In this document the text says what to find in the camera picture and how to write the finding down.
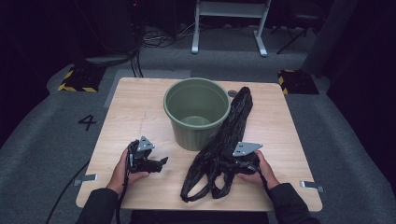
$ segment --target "green bucket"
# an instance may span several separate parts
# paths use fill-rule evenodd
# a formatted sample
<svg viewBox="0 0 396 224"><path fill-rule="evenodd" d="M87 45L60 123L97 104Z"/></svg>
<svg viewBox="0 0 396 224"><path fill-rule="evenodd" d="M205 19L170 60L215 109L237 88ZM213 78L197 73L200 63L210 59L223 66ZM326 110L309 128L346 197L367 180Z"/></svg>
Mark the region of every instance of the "green bucket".
<svg viewBox="0 0 396 224"><path fill-rule="evenodd" d="M191 151L202 150L230 113L227 91L198 77L172 85L163 97L163 108L172 122L177 143Z"/></svg>

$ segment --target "black garment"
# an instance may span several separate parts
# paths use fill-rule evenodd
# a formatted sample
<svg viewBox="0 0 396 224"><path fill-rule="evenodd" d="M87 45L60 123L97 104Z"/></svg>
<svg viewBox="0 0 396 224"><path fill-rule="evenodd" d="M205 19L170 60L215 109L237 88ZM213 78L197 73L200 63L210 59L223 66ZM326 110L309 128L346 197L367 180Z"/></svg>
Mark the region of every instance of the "black garment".
<svg viewBox="0 0 396 224"><path fill-rule="evenodd" d="M289 183L286 184L280 184L273 189L270 190L271 197L273 200L274 204L274 210L276 213L276 218L279 222L279 224L298 224L298 223L304 223L304 224L319 224L319 220L311 217L311 214L308 211L308 207L306 206L305 202L303 199L298 195L298 193L295 191L293 186ZM94 190L90 198L88 199L87 203L85 204L84 209L81 211L81 214L79 215L77 224L83 224L83 223L90 223L90 224L95 224L95 223L111 223L111 219L113 218L114 211L117 206L117 200L118 200L118 195L116 192L114 192L111 189L96 189ZM149 219L152 220L153 215L154 216L162 216L166 212L155 212L155 211L149 211L149 210L144 210L144 211L138 211L134 213L133 211L132 214L132 220L138 219L134 224L142 223L145 221L143 217L149 217ZM171 221L167 222L166 224L173 224L173 223L179 223L179 224L215 224L215 223L221 223L221 224L239 224L241 222L237 221L238 217L245 217L246 220L244 223L253 223L251 220L248 220L249 217L246 215L243 215L243 212L241 212L242 215L239 216L239 213L235 212L228 212L227 216L218 216L218 214L224 214L223 212L212 212L211 216L215 217L217 221L214 222L212 220L201 220L201 221L196 221L194 219L194 216L196 217L203 217L201 212L175 212L177 214L176 216L168 216L168 217L176 217L179 221ZM262 224L268 223L268 217L266 216L265 213L257 213L257 216L262 217L261 221ZM216 217L227 217L226 219L223 219L222 221L219 221Z"/></svg>

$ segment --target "gray floor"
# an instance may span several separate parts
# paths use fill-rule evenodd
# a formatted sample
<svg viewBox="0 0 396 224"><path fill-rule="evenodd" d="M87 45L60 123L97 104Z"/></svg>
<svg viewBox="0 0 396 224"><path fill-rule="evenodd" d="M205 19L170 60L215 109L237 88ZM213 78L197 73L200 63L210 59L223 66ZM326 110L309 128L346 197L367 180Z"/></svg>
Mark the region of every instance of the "gray floor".
<svg viewBox="0 0 396 224"><path fill-rule="evenodd" d="M280 30L264 30L267 58L260 56L252 28L206 30L200 50L191 54L191 36L167 48L142 48L140 62L149 76L182 76L213 80L275 82L281 69L298 69L315 40L297 40L276 55L290 38ZM0 150L0 223L44 223L70 178L91 157L108 110L107 97L128 63L107 68L97 93L57 91L69 66L49 80L50 96L21 122ZM336 106L327 97L329 80L314 78L319 95L286 95L312 174L325 188L322 223L396 223L396 203L389 182L379 172ZM94 115L88 132L78 121ZM81 211L70 187L51 223L73 223ZM271 223L276 223L270 213ZM128 211L122 211L127 223Z"/></svg>

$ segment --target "person's left hand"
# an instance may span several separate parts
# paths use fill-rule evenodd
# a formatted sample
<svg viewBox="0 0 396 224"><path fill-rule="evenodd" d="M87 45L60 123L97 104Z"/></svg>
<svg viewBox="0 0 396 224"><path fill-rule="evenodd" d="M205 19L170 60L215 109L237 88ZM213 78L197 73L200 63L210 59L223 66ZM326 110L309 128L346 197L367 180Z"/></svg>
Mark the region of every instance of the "person's left hand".
<svg viewBox="0 0 396 224"><path fill-rule="evenodd" d="M125 177L125 165L126 157L128 155L128 149L122 152L119 163L113 171L113 176L111 176L110 182L108 182L106 188L116 191L119 195L122 194L123 182ZM128 186L131 186L135 181L149 176L149 172L137 172L134 174L129 174Z"/></svg>

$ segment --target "wooden table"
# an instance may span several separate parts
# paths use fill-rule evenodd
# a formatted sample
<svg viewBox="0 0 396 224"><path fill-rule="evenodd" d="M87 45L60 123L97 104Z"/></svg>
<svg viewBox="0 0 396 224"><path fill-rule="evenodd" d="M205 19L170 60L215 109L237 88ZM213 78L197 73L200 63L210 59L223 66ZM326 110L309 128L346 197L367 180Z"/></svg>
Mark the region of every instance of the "wooden table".
<svg viewBox="0 0 396 224"><path fill-rule="evenodd" d="M128 144L145 135L155 145L148 157L169 157L160 173L152 173L128 191L122 208L173 210L272 211L273 206L262 189L236 177L230 193L214 200L207 194L201 200L184 203L180 190L197 152L180 147L173 135L170 119L163 110L163 96L177 79L125 77L119 82L99 135L86 175L97 174L96 181L81 185L77 205L82 207L94 189L108 183L112 171ZM244 142L262 143L265 158L282 182L290 182L304 199L310 211L322 208L318 191L300 187L299 181L313 181L300 139L294 127L282 90L277 84L218 81L226 91L247 86L253 97L253 108L247 118ZM222 178L217 184L221 186ZM206 178L191 194L201 189Z"/></svg>

